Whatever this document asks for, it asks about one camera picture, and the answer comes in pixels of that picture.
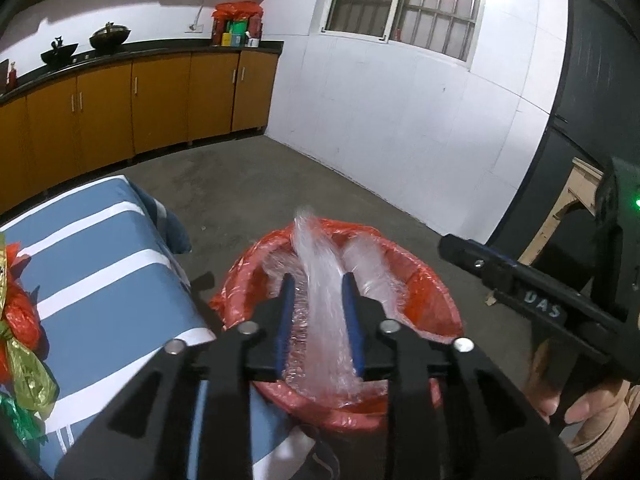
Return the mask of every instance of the metal bolt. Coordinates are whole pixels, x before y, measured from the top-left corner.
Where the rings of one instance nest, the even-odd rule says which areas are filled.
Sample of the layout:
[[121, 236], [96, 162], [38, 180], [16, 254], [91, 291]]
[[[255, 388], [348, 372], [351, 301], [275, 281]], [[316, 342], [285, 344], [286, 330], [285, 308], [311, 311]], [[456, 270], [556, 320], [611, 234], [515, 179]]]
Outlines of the metal bolt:
[[380, 330], [385, 334], [392, 334], [393, 332], [400, 330], [400, 324], [393, 319], [385, 319], [380, 323]]
[[255, 321], [245, 321], [238, 325], [238, 332], [244, 335], [251, 335], [258, 332], [260, 325]]
[[453, 342], [453, 348], [458, 352], [471, 352], [475, 348], [475, 344], [468, 337], [459, 337]]
[[164, 351], [171, 355], [178, 355], [185, 348], [187, 348], [187, 343], [182, 339], [171, 339], [164, 345]]

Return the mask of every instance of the red plastic bag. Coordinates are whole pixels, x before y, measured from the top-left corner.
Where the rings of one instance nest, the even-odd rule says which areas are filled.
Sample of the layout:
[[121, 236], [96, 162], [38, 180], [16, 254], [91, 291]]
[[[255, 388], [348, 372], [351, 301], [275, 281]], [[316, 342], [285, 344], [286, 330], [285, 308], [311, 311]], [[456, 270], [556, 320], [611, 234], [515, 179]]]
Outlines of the red plastic bag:
[[[408, 288], [404, 313], [416, 328], [438, 335], [439, 340], [451, 340], [462, 335], [460, 314], [447, 287], [425, 263], [383, 238], [373, 227], [329, 219], [319, 219], [319, 222], [340, 248], [356, 234], [366, 233], [377, 240], [390, 270]], [[293, 224], [290, 224], [285, 229], [267, 234], [233, 264], [222, 289], [210, 302], [210, 306], [222, 318], [225, 328], [249, 319], [254, 313], [255, 305], [268, 297], [268, 277], [262, 270], [262, 262], [273, 251], [292, 251], [292, 230]], [[329, 430], [373, 431], [386, 423], [386, 396], [336, 409], [321, 406], [303, 397], [283, 381], [255, 383], [255, 386], [293, 416]], [[431, 400], [434, 404], [440, 401], [436, 381], [431, 383]]]
[[256, 2], [228, 2], [217, 4], [212, 16], [217, 20], [248, 20], [254, 14], [262, 17], [264, 9]]
[[[12, 266], [20, 263], [24, 258], [18, 258], [20, 244], [10, 244], [6, 247], [7, 256], [7, 290], [6, 301], [2, 316], [6, 319], [14, 337], [25, 345], [29, 350], [35, 350], [40, 341], [40, 321], [36, 309], [31, 304], [31, 300], [22, 287], [15, 282], [12, 273]], [[6, 361], [6, 345], [0, 344], [0, 384], [11, 381], [9, 365]]]

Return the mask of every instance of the blue and white tablecloth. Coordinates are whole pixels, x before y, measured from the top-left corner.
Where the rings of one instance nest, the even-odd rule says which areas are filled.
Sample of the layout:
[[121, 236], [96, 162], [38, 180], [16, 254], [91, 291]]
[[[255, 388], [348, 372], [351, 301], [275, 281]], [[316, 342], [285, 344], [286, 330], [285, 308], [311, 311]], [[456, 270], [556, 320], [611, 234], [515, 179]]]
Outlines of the blue and white tablecloth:
[[[124, 176], [63, 193], [0, 230], [31, 256], [20, 280], [37, 306], [49, 346], [44, 363], [60, 387], [40, 448], [40, 464], [53, 476], [94, 416], [166, 341], [194, 345], [214, 336], [173, 256], [191, 249], [184, 227]], [[330, 458], [320, 460], [314, 441], [255, 390], [251, 424], [257, 480], [336, 478]], [[318, 464], [324, 474], [312, 475]], [[192, 453], [187, 478], [195, 472]]]

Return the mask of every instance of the gray floor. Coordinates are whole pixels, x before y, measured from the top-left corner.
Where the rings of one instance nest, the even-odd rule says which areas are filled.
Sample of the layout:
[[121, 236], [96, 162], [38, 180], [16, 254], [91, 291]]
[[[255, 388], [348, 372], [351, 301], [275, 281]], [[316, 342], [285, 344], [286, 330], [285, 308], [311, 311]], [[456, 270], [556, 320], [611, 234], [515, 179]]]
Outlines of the gray floor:
[[[193, 252], [180, 261], [197, 285], [201, 305], [247, 247], [309, 205], [320, 216], [376, 227], [433, 267], [449, 287], [467, 335], [518, 386], [526, 378], [529, 322], [500, 304], [486, 306], [481, 283], [438, 257], [437, 233], [306, 156], [267, 137], [250, 137], [165, 155], [120, 173], [172, 209], [187, 227]], [[362, 475], [372, 449], [383, 456], [383, 441], [338, 438], [333, 446], [340, 448], [338, 455], [350, 457], [342, 465], [343, 478], [374, 478], [382, 467], [380, 461], [371, 463], [375, 474]], [[358, 459], [361, 453], [363, 460]]]

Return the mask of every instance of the black countertop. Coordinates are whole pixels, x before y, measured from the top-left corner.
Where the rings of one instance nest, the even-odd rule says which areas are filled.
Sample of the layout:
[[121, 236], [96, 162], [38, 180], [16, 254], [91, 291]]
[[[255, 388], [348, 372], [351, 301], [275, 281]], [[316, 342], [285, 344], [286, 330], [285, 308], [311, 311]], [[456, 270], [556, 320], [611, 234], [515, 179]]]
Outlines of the black countertop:
[[233, 47], [233, 46], [211, 46], [211, 40], [154, 40], [137, 41], [135, 43], [124, 43], [114, 54], [101, 56], [95, 50], [75, 54], [71, 58], [71, 63], [62, 68], [52, 69], [49, 66], [41, 66], [31, 72], [18, 77], [18, 86], [0, 96], [0, 106], [15, 98], [27, 94], [44, 83], [56, 79], [73, 75], [101, 65], [118, 63], [129, 59], [136, 59], [146, 56], [161, 56], [162, 54], [180, 54], [182, 52], [211, 52], [213, 54], [225, 54], [250, 50], [252, 52], [266, 52], [267, 54], [282, 53], [284, 42], [282, 41], [261, 41], [260, 46], [255, 47]]

